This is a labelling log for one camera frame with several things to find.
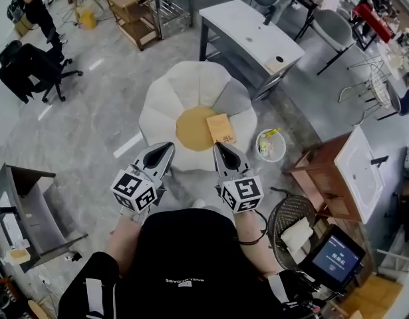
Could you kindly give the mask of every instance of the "red object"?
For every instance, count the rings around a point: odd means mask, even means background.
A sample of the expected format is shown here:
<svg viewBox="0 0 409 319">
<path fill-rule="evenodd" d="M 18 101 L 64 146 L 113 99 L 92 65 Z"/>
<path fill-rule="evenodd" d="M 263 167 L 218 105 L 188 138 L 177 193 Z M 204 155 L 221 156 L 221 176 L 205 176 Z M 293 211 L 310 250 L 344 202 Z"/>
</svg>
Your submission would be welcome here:
<svg viewBox="0 0 409 319">
<path fill-rule="evenodd" d="M 372 14 L 371 8 L 366 3 L 361 3 L 360 5 L 356 6 L 352 12 L 364 19 L 366 23 L 368 23 L 370 27 L 374 29 L 380 39 L 382 39 L 385 43 L 389 42 L 392 36 L 392 31 L 386 25 L 381 23 L 374 14 Z"/>
</svg>

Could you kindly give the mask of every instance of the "yellow cushion center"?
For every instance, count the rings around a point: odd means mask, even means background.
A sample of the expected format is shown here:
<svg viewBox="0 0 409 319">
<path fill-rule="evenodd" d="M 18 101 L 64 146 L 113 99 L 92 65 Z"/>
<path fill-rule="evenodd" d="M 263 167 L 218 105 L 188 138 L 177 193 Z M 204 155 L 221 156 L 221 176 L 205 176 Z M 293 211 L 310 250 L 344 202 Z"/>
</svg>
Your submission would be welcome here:
<svg viewBox="0 0 409 319">
<path fill-rule="evenodd" d="M 213 140 L 206 122 L 216 112 L 206 106 L 196 106 L 184 111 L 176 121 L 176 137 L 184 147 L 202 152 L 213 146 Z"/>
</svg>

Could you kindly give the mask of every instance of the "cardboard box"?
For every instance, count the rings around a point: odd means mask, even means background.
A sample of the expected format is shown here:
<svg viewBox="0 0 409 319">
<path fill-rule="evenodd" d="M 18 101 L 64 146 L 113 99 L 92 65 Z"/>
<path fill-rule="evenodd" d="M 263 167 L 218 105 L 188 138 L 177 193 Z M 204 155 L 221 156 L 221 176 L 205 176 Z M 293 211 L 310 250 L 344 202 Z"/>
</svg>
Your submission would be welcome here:
<svg viewBox="0 0 409 319">
<path fill-rule="evenodd" d="M 18 21 L 15 24 L 15 29 L 17 30 L 18 34 L 24 37 L 30 30 L 33 29 L 33 25 L 28 21 L 25 14 L 21 17 L 21 21 Z"/>
<path fill-rule="evenodd" d="M 232 144 L 237 141 L 226 114 L 207 117 L 206 120 L 214 143 L 221 142 Z"/>
</svg>

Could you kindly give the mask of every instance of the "white floor marking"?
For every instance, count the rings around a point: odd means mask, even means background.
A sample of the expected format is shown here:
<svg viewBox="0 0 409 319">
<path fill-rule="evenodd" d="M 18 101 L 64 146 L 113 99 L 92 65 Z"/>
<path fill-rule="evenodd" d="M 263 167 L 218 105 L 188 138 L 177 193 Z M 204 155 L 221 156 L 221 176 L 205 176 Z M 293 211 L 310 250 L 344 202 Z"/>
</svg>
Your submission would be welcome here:
<svg viewBox="0 0 409 319">
<path fill-rule="evenodd" d="M 47 107 L 42 111 L 42 113 L 40 114 L 39 118 L 37 118 L 37 120 L 40 121 L 40 120 L 45 116 L 45 114 L 46 114 L 51 108 L 52 108 L 52 105 L 47 106 Z"/>
<path fill-rule="evenodd" d="M 135 136 L 130 138 L 125 144 L 120 146 L 114 153 L 115 158 L 119 158 L 122 154 L 128 151 L 132 146 L 138 143 L 143 137 L 142 132 L 138 132 Z"/>
<path fill-rule="evenodd" d="M 92 70 L 96 69 L 103 62 L 104 62 L 104 59 L 97 60 L 96 62 L 94 62 L 92 65 L 89 66 L 89 71 L 92 71 Z"/>
</svg>

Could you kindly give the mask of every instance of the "gray chair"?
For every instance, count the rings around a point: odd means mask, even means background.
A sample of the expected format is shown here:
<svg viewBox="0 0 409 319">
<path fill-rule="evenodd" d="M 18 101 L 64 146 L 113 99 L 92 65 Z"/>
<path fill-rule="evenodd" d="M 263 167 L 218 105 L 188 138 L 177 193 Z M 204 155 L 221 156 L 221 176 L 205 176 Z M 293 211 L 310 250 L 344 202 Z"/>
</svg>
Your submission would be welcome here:
<svg viewBox="0 0 409 319">
<path fill-rule="evenodd" d="M 330 9 L 316 10 L 297 34 L 295 41 L 297 38 L 301 38 L 309 27 L 312 27 L 337 52 L 327 65 L 317 73 L 320 75 L 351 48 L 355 44 L 355 40 L 348 22 L 340 14 Z"/>
</svg>

